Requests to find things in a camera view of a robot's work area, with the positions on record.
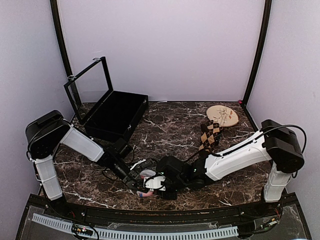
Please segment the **pink teal patterned sock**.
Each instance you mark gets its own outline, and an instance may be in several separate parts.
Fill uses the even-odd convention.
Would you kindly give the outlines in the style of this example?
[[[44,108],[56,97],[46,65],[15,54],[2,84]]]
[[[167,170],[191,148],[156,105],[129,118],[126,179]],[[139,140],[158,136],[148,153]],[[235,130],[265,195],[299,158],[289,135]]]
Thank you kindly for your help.
[[[159,177],[160,174],[156,173],[155,171],[151,170],[151,169],[145,169],[142,170],[140,172],[140,177],[143,180],[143,183],[146,184],[146,187],[150,187],[151,186],[151,182],[155,177]],[[145,192],[141,192],[141,191],[137,191],[136,192],[139,198],[144,198],[144,197],[150,197],[154,194],[153,190],[149,190],[147,193]]]

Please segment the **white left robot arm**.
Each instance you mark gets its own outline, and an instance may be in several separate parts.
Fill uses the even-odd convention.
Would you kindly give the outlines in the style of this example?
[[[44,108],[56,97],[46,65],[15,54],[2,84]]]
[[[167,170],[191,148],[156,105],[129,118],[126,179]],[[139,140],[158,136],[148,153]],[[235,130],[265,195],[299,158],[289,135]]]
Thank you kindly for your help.
[[[37,179],[47,197],[53,201],[51,210],[60,218],[67,218],[71,213],[70,206],[60,199],[63,192],[53,163],[54,151],[60,144],[82,154],[97,165],[110,169],[128,188],[145,191],[140,174],[124,162],[130,147],[122,138],[102,147],[65,120],[58,110],[30,123],[25,134],[28,143],[27,156],[35,166]]]

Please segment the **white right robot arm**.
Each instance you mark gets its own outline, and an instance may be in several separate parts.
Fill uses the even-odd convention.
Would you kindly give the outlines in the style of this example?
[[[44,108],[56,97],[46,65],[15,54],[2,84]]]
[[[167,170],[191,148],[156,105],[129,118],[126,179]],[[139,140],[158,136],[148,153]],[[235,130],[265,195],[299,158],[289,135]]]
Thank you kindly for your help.
[[[223,177],[251,165],[272,161],[267,183],[263,187],[263,200],[255,205],[255,213],[266,217],[281,199],[292,174],[304,165],[305,145],[300,145],[293,124],[281,125],[271,119],[261,123],[261,129],[244,141],[218,153],[205,149],[187,160],[174,156],[163,157],[156,171],[165,179],[158,193],[162,199],[176,200],[179,190],[198,190],[212,185]]]

